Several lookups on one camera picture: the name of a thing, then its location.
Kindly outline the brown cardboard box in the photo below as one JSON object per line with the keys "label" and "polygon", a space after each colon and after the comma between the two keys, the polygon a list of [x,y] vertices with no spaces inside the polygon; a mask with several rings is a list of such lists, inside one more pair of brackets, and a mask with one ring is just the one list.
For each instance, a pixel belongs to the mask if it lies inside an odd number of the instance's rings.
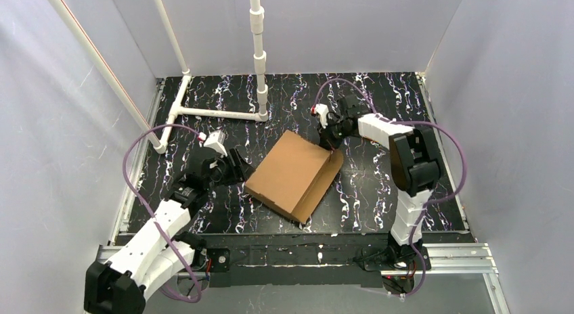
{"label": "brown cardboard box", "polygon": [[344,162],[297,133],[285,131],[245,183],[245,190],[279,215],[306,224]]}

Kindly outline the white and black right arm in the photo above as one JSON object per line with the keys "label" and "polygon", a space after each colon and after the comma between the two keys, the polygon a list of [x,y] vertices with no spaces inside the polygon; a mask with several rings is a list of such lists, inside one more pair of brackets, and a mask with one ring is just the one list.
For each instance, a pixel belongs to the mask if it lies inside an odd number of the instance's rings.
{"label": "white and black right arm", "polygon": [[424,204],[444,174],[433,128],[397,124],[379,113],[368,112],[353,96],[339,99],[338,107],[338,112],[325,104],[311,107],[311,115],[319,120],[320,146],[335,150],[347,137],[356,136],[386,148],[391,177],[399,190],[392,239],[398,246],[419,242]]}

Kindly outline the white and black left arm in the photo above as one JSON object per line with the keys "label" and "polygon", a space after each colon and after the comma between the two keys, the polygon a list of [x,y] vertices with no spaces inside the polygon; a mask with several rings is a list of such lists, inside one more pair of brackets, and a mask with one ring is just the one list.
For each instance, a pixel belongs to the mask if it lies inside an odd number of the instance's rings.
{"label": "white and black left arm", "polygon": [[88,313],[143,313],[147,300],[181,270],[206,242],[184,228],[212,190],[245,182],[254,172],[237,149],[200,153],[175,177],[153,217],[106,262],[94,261],[85,276]]}

